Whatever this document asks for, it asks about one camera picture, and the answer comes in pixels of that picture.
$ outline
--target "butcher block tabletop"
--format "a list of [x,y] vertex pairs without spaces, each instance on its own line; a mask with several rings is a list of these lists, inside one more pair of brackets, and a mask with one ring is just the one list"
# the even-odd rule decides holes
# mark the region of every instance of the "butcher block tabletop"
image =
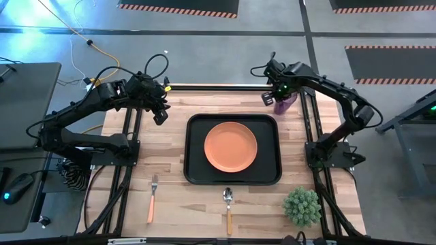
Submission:
[[[144,112],[138,139],[141,141],[137,166],[131,177],[125,211],[123,237],[226,238],[226,204],[223,190],[227,186],[190,184],[183,175],[187,121],[195,114],[267,114],[278,124],[281,164],[280,181],[271,186],[230,186],[234,199],[232,238],[282,238],[295,236],[301,229],[284,214],[281,204],[297,186],[314,189],[313,176],[307,167],[304,152],[305,125],[300,98],[282,116],[266,107],[261,92],[170,91],[171,108],[162,126],[153,121],[153,114]],[[309,105],[311,124],[314,125]],[[317,104],[324,133],[340,125],[336,101],[317,94]],[[106,113],[102,135],[121,133],[126,110]],[[133,131],[132,116],[130,131]],[[108,202],[114,167],[108,166],[98,175],[89,193],[88,222],[94,221]],[[355,228],[365,233],[362,213],[352,177],[343,169],[331,169],[337,204]],[[159,176],[155,194],[154,220],[147,224],[151,198],[151,178]],[[112,216],[113,230],[118,204]],[[331,212],[326,208],[330,231]],[[78,232],[84,230],[83,218]],[[322,236],[320,224],[303,229],[308,238]]]

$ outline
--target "gray floor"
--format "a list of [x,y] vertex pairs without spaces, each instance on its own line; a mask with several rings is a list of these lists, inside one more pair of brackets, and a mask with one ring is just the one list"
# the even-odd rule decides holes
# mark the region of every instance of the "gray floor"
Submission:
[[[51,7],[73,27],[72,15],[77,1],[47,0]],[[117,0],[84,0],[76,10],[86,29],[163,30],[163,31],[303,31],[298,0],[240,0],[236,20],[118,10]],[[383,14],[334,14],[328,0],[306,0],[311,30],[337,33],[434,33],[436,12],[401,12]],[[10,0],[0,14],[0,27],[54,27],[63,24],[34,0]],[[115,55],[121,65],[142,70],[153,54],[167,52],[170,68],[166,75],[172,82],[263,84],[266,81],[249,75],[249,68],[267,62],[271,51],[277,59],[309,63],[304,37],[225,36],[225,35],[87,35],[100,48]],[[69,35],[44,35],[37,29],[24,33],[0,33],[0,56],[23,62],[57,61],[63,64],[60,79],[73,80],[81,75],[70,62]],[[89,48],[82,39],[73,37],[75,62],[87,76],[95,76],[114,62]],[[378,107],[388,120],[407,109],[434,86],[373,86],[354,83],[345,55],[346,45],[436,45],[436,39],[313,39],[321,74],[353,86]],[[162,62],[151,66],[157,73]],[[114,79],[128,78],[119,72]],[[86,91],[77,86],[57,85],[50,110],[63,108],[79,100]],[[83,131],[103,122],[104,113],[92,115],[70,127]],[[403,155],[393,131],[378,135],[367,129],[348,138],[359,147],[367,161],[356,168],[358,194],[367,233],[374,238],[408,242],[436,242],[436,199],[398,199],[400,191],[410,185]],[[83,196],[65,192],[52,176],[47,189],[49,198],[43,213],[53,225],[44,232],[31,224],[22,234],[0,235],[0,240],[40,238],[73,234]]]

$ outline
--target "desk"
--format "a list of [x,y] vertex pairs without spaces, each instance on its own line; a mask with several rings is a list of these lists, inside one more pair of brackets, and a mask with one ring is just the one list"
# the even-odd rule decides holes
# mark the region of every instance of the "desk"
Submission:
[[[45,118],[61,64],[10,65],[16,72],[9,71],[4,75],[5,81],[0,83],[0,150],[30,149],[37,140],[29,137],[25,130]],[[0,73],[6,69],[5,65],[0,65]],[[34,126],[30,133],[37,135],[41,127]]]
[[[226,205],[222,192],[225,186],[198,186],[186,181],[183,159],[186,124],[198,113],[258,113],[270,114],[279,126],[283,175],[272,186],[232,186],[232,238],[282,238],[296,235],[295,227],[283,214],[281,204],[297,186],[313,189],[313,176],[304,153],[305,125],[300,99],[283,116],[272,115],[273,107],[264,106],[261,92],[191,92],[171,91],[167,100],[169,118],[156,126],[152,114],[144,113],[140,127],[141,141],[138,164],[134,167],[125,213],[122,236],[224,238]],[[324,132],[339,126],[336,102],[317,94]],[[103,134],[121,133],[125,110],[107,112]],[[108,201],[113,167],[107,167],[97,177],[88,202],[89,222],[92,222]],[[337,203],[361,233],[365,233],[354,181],[342,169],[331,169]],[[155,197],[155,215],[147,224],[151,196],[151,176],[159,175]],[[112,216],[113,229],[117,218]],[[331,212],[326,208],[332,230]],[[83,218],[78,231],[83,231]],[[320,225],[304,229],[308,238],[322,236]]]

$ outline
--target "spoon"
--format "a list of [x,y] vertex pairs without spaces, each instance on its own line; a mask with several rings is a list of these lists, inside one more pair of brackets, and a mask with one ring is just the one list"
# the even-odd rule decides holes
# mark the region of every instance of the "spoon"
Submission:
[[232,189],[227,187],[223,192],[224,201],[227,203],[227,234],[232,234],[232,213],[230,212],[230,202],[233,199]]

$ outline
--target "cable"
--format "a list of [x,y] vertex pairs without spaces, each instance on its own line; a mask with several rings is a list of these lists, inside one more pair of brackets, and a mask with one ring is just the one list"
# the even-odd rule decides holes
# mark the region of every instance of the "cable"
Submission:
[[302,232],[302,231],[299,231],[299,232],[298,232],[297,237],[295,238],[295,240],[298,241],[298,240],[300,239],[300,236],[302,236],[302,245],[306,245],[306,243],[307,243],[307,241],[306,241],[306,235],[305,235],[305,233]]
[[62,79],[58,79],[56,83],[61,85],[61,86],[67,86],[67,85],[77,85],[80,81],[83,81],[83,80],[76,79],[76,80],[72,80],[72,81],[67,82],[67,81],[64,81]]
[[36,174],[36,173],[40,173],[40,172],[58,172],[57,170],[52,170],[52,169],[43,169],[43,170],[37,170],[37,171],[33,171],[33,172],[31,172],[29,175],[32,175],[32,174]]
[[101,170],[103,170],[105,166],[101,166],[94,174],[94,176],[91,178],[91,181],[89,182],[87,193],[84,196],[84,203],[83,203],[83,221],[84,221],[84,228],[88,229],[88,218],[87,218],[87,204],[88,204],[88,196],[89,192],[91,191],[91,187],[94,183],[95,177],[98,176]]
[[21,62],[21,61],[11,61],[11,60],[9,60],[9,59],[7,59],[7,58],[3,58],[3,57],[0,57],[0,61],[8,61],[8,62],[11,62],[11,63],[13,63],[13,64],[17,64],[17,63],[24,64],[24,63]]
[[198,245],[198,244],[216,244],[216,241],[214,240],[204,240],[204,241],[199,241],[199,242],[194,242],[191,244],[181,244],[181,243],[170,243],[173,245]]
[[170,61],[168,60],[167,56],[165,56],[164,54],[155,54],[155,55],[153,55],[151,58],[149,58],[149,60],[147,61],[147,63],[145,63],[145,68],[144,68],[144,73],[145,73],[145,74],[147,74],[147,67],[149,66],[150,62],[151,62],[154,58],[159,57],[159,56],[162,56],[163,58],[165,58],[165,60],[166,60],[166,66],[165,66],[165,68],[164,68],[164,69],[163,69],[159,74],[157,74],[156,76],[154,76],[154,77],[152,77],[152,78],[149,78],[149,79],[155,79],[155,78],[160,77],[162,74],[165,73],[165,71],[168,69],[168,66],[170,65]]
[[[82,25],[80,24],[80,22],[78,21],[78,19],[77,19],[77,17],[76,17],[76,8],[77,8],[77,5],[78,5],[79,3],[81,3],[82,1],[83,1],[83,0],[79,0],[79,1],[75,4],[74,9],[73,9],[74,19],[76,20],[76,22],[77,22],[77,23],[79,24],[79,26],[80,26],[80,31],[79,31],[78,33],[80,33],[80,32],[83,31],[83,27],[82,27]],[[72,33],[72,34],[69,36],[69,46],[70,46],[70,48],[71,48],[71,49],[70,49],[70,50],[71,50],[71,64],[73,65],[73,67],[74,67],[74,69],[75,69],[76,71],[80,72],[80,73],[83,75],[82,80],[84,80],[87,76],[83,73],[83,71],[81,71],[80,69],[77,68],[76,64],[74,64],[73,41],[71,40],[71,37],[72,37],[73,35],[75,35],[75,33]]]
[[[13,64],[24,64],[24,62],[22,62],[22,61],[12,61],[12,60],[9,60],[9,59],[7,59],[7,58],[3,58],[3,57],[0,57],[0,61],[7,61],[7,62],[11,62],[11,63],[13,63]],[[64,81],[64,80],[62,80],[62,79],[58,79],[58,81],[56,81],[56,83],[57,84],[59,84],[59,85],[61,85],[61,86],[67,86],[67,85],[69,85],[69,84],[73,84],[73,83],[75,83],[75,84],[73,84],[73,85],[77,85],[77,83],[79,82],[79,81],[81,81],[81,80],[83,80],[83,79],[77,79],[77,80],[72,80],[72,81],[69,81],[69,82],[66,82],[66,81]]]
[[379,123],[377,123],[376,125],[371,125],[371,126],[366,126],[365,127],[365,129],[370,129],[370,128],[373,128],[373,127],[378,127],[378,126],[380,126],[382,123],[383,123],[383,120],[384,120],[384,118],[383,118],[383,114],[374,106],[374,105],[372,105],[371,103],[369,103],[369,102],[367,102],[368,103],[368,105],[371,107],[371,108],[373,108],[378,114],[379,114],[379,117],[380,117],[380,122]]
[[[87,39],[85,36],[83,36],[82,34],[80,34],[79,32],[77,32],[76,30],[74,30],[72,27],[70,27],[65,21],[63,21],[61,18],[59,18],[52,10],[50,10],[45,4],[43,4],[42,2],[41,2],[41,0],[38,0],[39,1],[39,3],[41,3],[54,17],[56,17],[59,21],[61,21],[66,27],[68,27],[68,29],[70,29],[72,32],[73,32],[73,34],[76,34],[76,35],[78,35],[79,37],[81,37],[81,38],[83,38],[83,40],[85,40],[86,42],[87,42],[87,44],[88,45],[90,45],[90,46],[92,46],[94,49],[96,49],[98,52],[100,52],[100,53],[102,53],[102,54],[104,54],[104,55],[106,55],[106,56],[109,56],[110,58],[112,58],[112,59],[114,59],[115,61],[116,61],[116,66],[117,67],[119,67],[121,64],[120,64],[120,61],[115,57],[115,56],[113,56],[113,55],[111,55],[111,54],[108,54],[107,52],[104,52],[103,50],[101,50],[101,49],[99,49],[94,43],[93,43],[93,41],[92,40],[90,40],[90,39]],[[102,78],[102,79],[100,79],[100,81],[103,81],[103,80],[106,80],[106,79],[108,79],[109,77],[111,77],[111,76],[113,76],[116,72],[117,72],[118,70],[116,69],[115,71],[113,71],[112,73],[110,73],[109,75],[107,75],[106,77],[104,77],[104,78]]]
[[59,157],[21,157],[21,158],[16,158],[16,159],[0,160],[0,163],[9,163],[12,161],[22,161],[22,160],[31,160],[31,159],[60,159],[60,160],[63,160],[63,158],[59,158]]
[[348,173],[350,174],[350,176],[353,178],[353,180],[354,180],[354,185],[355,185],[356,188],[357,188],[356,177],[354,177],[353,173],[352,173],[348,168],[344,167],[343,169],[344,169],[346,172],[348,172]]
[[252,76],[257,77],[257,78],[266,78],[265,75],[256,75],[256,74],[253,73],[253,71],[254,71],[255,69],[261,69],[261,68],[265,68],[265,67],[267,67],[267,66],[268,66],[268,64],[263,65],[263,66],[259,66],[259,67],[253,67],[253,68],[250,69],[250,74],[251,74]]
[[81,134],[88,133],[88,132],[90,132],[90,131],[92,131],[94,129],[99,129],[101,127],[103,127],[103,125],[97,125],[97,126],[94,126],[94,127],[90,127],[89,129],[83,131]]

